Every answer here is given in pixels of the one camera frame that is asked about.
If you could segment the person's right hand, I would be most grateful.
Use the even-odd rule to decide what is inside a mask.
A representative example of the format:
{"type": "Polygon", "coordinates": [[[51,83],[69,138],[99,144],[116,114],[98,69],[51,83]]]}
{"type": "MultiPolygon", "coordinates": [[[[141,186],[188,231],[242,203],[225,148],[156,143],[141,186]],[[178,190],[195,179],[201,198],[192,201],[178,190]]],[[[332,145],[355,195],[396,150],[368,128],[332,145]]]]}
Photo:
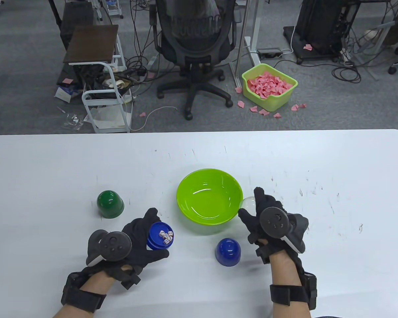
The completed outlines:
{"type": "Polygon", "coordinates": [[[240,208],[237,215],[249,231],[248,242],[258,246],[257,256],[269,264],[270,256],[285,251],[301,270],[299,254],[305,252],[303,237],[309,226],[308,218],[288,213],[282,203],[266,195],[263,188],[254,189],[254,198],[256,215],[245,208],[240,208]]]}

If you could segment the person's left hand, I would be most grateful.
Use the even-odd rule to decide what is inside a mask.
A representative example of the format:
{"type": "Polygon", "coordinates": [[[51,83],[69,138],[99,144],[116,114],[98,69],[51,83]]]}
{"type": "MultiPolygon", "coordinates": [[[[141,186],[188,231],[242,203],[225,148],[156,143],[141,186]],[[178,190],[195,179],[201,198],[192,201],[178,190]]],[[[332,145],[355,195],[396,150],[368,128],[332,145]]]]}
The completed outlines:
{"type": "Polygon", "coordinates": [[[158,210],[149,208],[143,218],[131,221],[122,232],[131,239],[132,250],[129,255],[117,262],[100,261],[92,267],[85,267],[83,272],[93,275],[104,272],[111,278],[121,282],[127,290],[140,282],[139,275],[148,264],[169,257],[167,249],[148,250],[147,239],[153,224],[160,222],[158,210]]]}

